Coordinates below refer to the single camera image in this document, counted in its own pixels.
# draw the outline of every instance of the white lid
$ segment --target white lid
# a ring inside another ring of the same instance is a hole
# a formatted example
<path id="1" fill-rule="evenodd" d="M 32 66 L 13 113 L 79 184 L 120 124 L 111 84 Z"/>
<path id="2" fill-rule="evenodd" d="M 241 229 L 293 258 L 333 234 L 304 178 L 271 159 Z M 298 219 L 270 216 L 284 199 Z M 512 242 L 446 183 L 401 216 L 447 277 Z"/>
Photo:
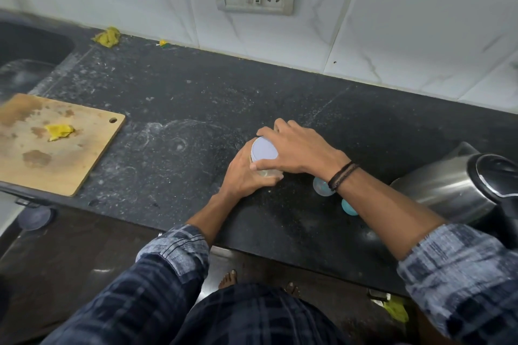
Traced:
<path id="1" fill-rule="evenodd" d="M 278 155 L 279 152 L 277 152 L 274 144 L 263 136 L 257 138 L 252 144 L 252 150 L 250 152 L 252 162 L 258 160 L 273 160 L 276 159 Z"/>

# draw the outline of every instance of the black bracelet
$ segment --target black bracelet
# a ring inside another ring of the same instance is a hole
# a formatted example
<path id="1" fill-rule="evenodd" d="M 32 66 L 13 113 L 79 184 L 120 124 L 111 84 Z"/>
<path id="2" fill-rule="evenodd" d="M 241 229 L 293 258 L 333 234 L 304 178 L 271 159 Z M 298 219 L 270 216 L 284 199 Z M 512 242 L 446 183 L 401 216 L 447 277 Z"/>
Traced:
<path id="1" fill-rule="evenodd" d="M 336 174 L 331 178 L 327 186 L 331 191 L 336 191 L 340 184 L 342 184 L 343 181 L 358 168 L 358 164 L 355 164 L 352 161 L 350 161 L 342 169 L 340 169 L 340 171 L 336 172 Z"/>

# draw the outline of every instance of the blue checkered shirt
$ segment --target blue checkered shirt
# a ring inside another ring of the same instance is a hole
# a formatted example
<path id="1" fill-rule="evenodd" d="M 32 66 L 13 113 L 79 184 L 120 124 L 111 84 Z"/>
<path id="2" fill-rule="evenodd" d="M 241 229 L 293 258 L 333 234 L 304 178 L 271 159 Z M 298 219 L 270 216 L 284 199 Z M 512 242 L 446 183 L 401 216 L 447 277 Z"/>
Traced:
<path id="1" fill-rule="evenodd" d="M 208 267 L 198 229 L 174 227 L 42 343 L 349 343 L 318 309 L 265 285 L 237 284 L 193 308 Z M 412 249 L 398 273 L 444 335 L 473 345 L 518 341 L 518 254 L 497 239 L 443 225 Z"/>

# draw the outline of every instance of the granite countertop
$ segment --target granite countertop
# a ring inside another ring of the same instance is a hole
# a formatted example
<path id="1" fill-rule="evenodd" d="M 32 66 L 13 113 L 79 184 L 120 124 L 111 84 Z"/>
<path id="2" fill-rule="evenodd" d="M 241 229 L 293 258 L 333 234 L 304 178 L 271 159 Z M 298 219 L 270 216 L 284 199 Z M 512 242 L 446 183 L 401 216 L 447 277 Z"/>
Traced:
<path id="1" fill-rule="evenodd" d="M 8 192 L 166 230 L 204 206 L 238 149 L 278 117 L 315 128 L 387 183 L 462 141 L 518 160 L 517 115 L 127 35 L 108 49 L 91 42 L 96 30 L 44 26 L 76 48 L 31 94 L 127 120 L 75 197 L 0 182 Z M 216 244 L 405 294 L 378 237 L 312 180 L 286 175 L 243 199 Z"/>

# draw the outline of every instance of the wooden cutting board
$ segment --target wooden cutting board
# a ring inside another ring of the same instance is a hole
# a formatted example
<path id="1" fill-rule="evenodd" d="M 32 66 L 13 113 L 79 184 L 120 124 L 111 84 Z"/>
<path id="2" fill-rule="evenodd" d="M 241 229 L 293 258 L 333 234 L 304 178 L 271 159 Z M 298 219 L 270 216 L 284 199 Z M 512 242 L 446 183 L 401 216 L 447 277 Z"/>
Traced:
<path id="1" fill-rule="evenodd" d="M 125 115 L 16 94 L 0 107 L 0 180 L 72 196 L 115 134 Z M 49 142 L 45 125 L 75 132 Z"/>

